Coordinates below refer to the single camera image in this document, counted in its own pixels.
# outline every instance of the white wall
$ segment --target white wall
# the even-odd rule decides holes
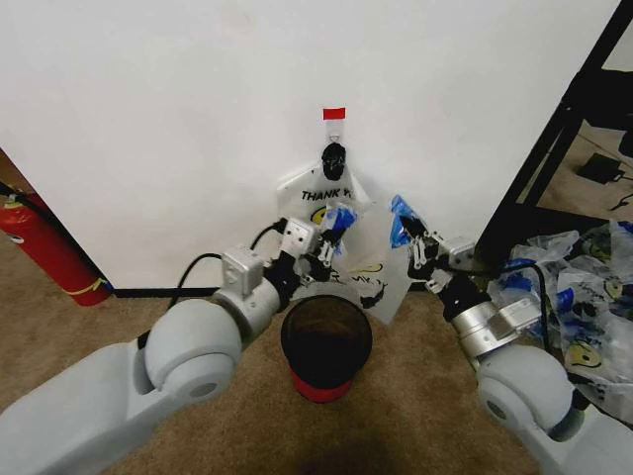
[[[273,221],[327,105],[369,192],[477,238],[617,3],[3,0],[0,146],[119,288]]]

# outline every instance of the red trash can base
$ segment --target red trash can base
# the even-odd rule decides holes
[[[292,369],[290,370],[290,374],[292,375],[295,389],[313,403],[331,403],[336,401],[345,396],[352,384],[351,381],[347,381],[336,388],[319,389],[303,381]]]

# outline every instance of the black baseboard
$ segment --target black baseboard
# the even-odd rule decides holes
[[[185,289],[113,289],[113,293],[119,298],[146,299],[146,298],[171,298],[171,297],[210,297],[218,290],[211,288],[185,288]]]

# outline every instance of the red tape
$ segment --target red tape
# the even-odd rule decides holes
[[[338,109],[323,109],[324,121],[335,121],[345,119],[345,108],[339,107]]]

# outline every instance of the trash can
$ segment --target trash can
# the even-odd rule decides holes
[[[288,313],[281,345],[297,391],[315,403],[329,403],[345,395],[369,358],[372,330],[353,303],[316,296]]]

